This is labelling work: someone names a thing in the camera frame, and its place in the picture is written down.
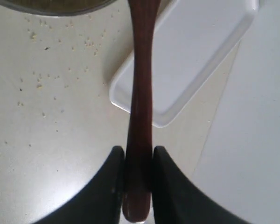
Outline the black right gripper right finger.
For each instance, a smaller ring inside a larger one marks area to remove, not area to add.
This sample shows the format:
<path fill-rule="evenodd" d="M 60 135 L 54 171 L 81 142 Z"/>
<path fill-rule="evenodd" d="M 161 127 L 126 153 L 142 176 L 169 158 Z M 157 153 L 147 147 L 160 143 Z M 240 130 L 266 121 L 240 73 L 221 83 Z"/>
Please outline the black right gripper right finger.
<path fill-rule="evenodd" d="M 245 224 L 198 189 L 163 146 L 154 148 L 152 201 L 157 224 Z"/>

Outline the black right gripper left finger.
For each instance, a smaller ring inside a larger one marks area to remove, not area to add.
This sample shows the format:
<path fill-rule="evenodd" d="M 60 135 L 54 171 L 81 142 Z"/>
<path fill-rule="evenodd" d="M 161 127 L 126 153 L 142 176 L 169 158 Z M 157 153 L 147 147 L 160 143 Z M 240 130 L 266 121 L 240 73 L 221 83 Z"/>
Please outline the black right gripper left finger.
<path fill-rule="evenodd" d="M 102 167 L 73 198 L 37 224 L 118 224 L 123 194 L 124 150 L 114 146 Z"/>

